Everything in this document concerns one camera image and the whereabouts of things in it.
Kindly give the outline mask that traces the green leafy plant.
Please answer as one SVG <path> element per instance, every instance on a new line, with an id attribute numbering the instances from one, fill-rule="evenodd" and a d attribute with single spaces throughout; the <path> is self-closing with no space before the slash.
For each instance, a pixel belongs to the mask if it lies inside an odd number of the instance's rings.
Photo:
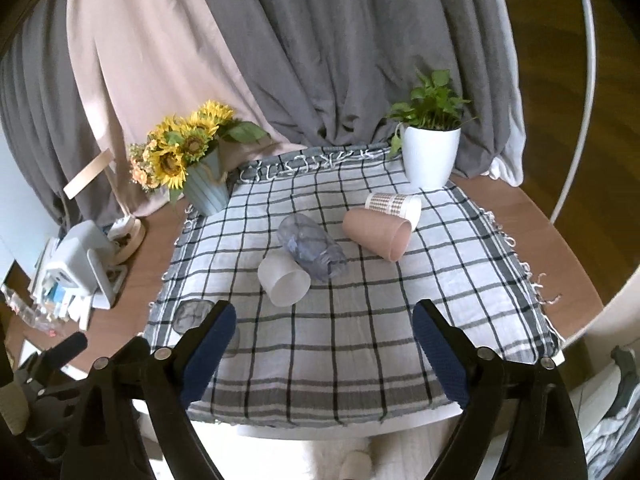
<path id="1" fill-rule="evenodd" d="M 463 110 L 471 101 L 463 99 L 451 87 L 450 70 L 433 70 L 429 75 L 416 70 L 416 76 L 419 83 L 410 91 L 408 101 L 392 104 L 386 114 L 397 124 L 390 138 L 389 159 L 401 152 L 401 126 L 452 131 L 465 124 Z"/>

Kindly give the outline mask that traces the white patterned paper cup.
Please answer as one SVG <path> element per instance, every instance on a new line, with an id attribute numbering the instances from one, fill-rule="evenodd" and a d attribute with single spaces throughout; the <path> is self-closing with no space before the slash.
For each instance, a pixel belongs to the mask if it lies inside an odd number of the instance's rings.
<path id="1" fill-rule="evenodd" d="M 364 208 L 403 218 L 416 230 L 422 214 L 420 196 L 393 193 L 370 193 L 364 202 Z"/>

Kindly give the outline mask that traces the pink beige curtain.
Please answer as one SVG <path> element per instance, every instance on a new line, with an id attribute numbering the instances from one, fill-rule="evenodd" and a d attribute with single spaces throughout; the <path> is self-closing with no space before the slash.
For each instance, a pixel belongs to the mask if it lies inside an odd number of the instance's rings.
<path id="1" fill-rule="evenodd" d="M 298 150 L 268 124 L 205 0 L 67 0 L 66 29 L 82 106 L 99 148 L 115 157 L 112 188 L 130 214 L 146 217 L 168 196 L 132 182 L 129 144 L 207 100 L 268 133 L 255 144 L 225 145 L 224 169 Z"/>

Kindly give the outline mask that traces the white frosted plastic cup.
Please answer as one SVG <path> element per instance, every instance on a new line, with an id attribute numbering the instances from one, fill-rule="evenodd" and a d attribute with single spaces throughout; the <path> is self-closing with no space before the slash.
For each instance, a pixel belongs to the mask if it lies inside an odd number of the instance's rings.
<path id="1" fill-rule="evenodd" d="M 283 249 L 265 256 L 258 266 L 257 276 L 269 300 L 278 308 L 297 304 L 306 296 L 311 284 L 309 274 Z"/>

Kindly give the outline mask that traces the pink plastic cup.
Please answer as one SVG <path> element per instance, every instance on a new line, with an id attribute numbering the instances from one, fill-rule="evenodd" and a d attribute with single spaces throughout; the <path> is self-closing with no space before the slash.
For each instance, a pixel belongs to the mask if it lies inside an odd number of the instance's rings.
<path id="1" fill-rule="evenodd" d="M 408 220 L 367 208 L 349 209 L 342 227 L 350 240 L 389 262 L 404 255 L 412 234 Z"/>

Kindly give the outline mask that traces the grey curtain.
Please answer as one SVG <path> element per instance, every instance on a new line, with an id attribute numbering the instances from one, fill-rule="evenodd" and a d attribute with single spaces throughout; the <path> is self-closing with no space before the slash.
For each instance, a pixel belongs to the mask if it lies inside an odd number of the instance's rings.
<path id="1" fill-rule="evenodd" d="M 506 0 L 205 0 L 267 122 L 289 141 L 388 139 L 386 114 L 416 70 L 450 70 L 465 110 L 454 168 L 523 180 L 526 140 Z M 78 93 L 67 0 L 1 0 L 1 125 L 43 209 L 62 229 L 106 226 L 125 206 L 115 157 Z"/>

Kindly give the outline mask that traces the light blue ribbed vase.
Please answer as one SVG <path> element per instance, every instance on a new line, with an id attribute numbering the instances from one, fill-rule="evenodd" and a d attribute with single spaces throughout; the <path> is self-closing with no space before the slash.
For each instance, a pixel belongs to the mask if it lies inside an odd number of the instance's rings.
<path id="1" fill-rule="evenodd" d="M 230 198 L 227 174 L 221 167 L 218 148 L 188 168 L 183 194 L 193 208 L 206 217 L 227 207 Z"/>

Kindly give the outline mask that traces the yellow sunflower bouquet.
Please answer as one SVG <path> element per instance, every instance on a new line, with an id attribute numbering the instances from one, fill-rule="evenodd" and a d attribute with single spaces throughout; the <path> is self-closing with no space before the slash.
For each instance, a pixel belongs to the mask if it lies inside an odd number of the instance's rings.
<path id="1" fill-rule="evenodd" d="M 143 143 L 128 146 L 130 179 L 147 193 L 163 188 L 175 203 L 191 170 L 221 143 L 254 144 L 267 136 L 254 122 L 237 118 L 231 106 L 207 100 L 188 116 L 164 117 Z"/>

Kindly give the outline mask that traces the white desktop device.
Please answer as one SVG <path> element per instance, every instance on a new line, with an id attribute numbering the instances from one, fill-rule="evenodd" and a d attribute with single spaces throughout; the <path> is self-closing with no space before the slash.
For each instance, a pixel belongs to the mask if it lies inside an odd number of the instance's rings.
<path id="1" fill-rule="evenodd" d="M 115 245 L 90 220 L 73 226 L 62 240 L 51 238 L 29 285 L 34 304 L 88 330 L 94 310 L 114 307 L 127 276 L 115 256 Z"/>

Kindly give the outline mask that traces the black white checkered tablecloth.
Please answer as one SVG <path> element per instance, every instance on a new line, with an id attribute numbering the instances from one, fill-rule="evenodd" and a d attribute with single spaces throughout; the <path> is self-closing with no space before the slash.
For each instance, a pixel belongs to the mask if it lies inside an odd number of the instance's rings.
<path id="1" fill-rule="evenodd" d="M 474 344 L 533 363 L 559 351 L 529 272 L 491 212 L 453 183 L 422 195 L 405 255 L 388 262 L 343 232 L 346 211 L 375 192 L 407 194 L 399 159 L 382 146 L 310 148 L 249 162 L 232 174 L 225 210 L 190 212 L 144 336 L 178 341 L 186 300 L 227 300 L 239 342 L 218 366 L 191 418 L 254 427 L 344 428 L 446 404 L 413 337 L 411 313 L 428 299 Z M 293 307 L 260 286 L 262 259 L 279 247 L 289 214 L 304 214 L 340 244 L 343 274 L 315 282 Z"/>

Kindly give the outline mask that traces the clear square glass cup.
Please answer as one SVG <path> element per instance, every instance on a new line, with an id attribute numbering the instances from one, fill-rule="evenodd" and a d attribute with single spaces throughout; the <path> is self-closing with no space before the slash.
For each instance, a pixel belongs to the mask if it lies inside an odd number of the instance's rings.
<path id="1" fill-rule="evenodd" d="M 189 299 L 183 300 L 178 305 L 174 319 L 171 322 L 171 328 L 180 336 L 183 336 L 188 330 L 200 327 L 209 313 L 214 310 L 216 304 L 213 301 L 205 299 Z M 224 359 L 231 359 L 238 353 L 240 345 L 240 331 L 238 324 L 234 323 L 233 334 L 230 336 L 228 344 L 224 347 Z"/>

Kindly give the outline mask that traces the white plant pot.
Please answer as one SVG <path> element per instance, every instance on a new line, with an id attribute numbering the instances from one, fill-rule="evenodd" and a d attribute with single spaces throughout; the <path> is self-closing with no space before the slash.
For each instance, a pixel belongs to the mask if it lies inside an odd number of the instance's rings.
<path id="1" fill-rule="evenodd" d="M 405 174 L 414 188 L 436 191 L 448 181 L 456 161 L 461 129 L 427 130 L 407 127 L 401 133 Z"/>

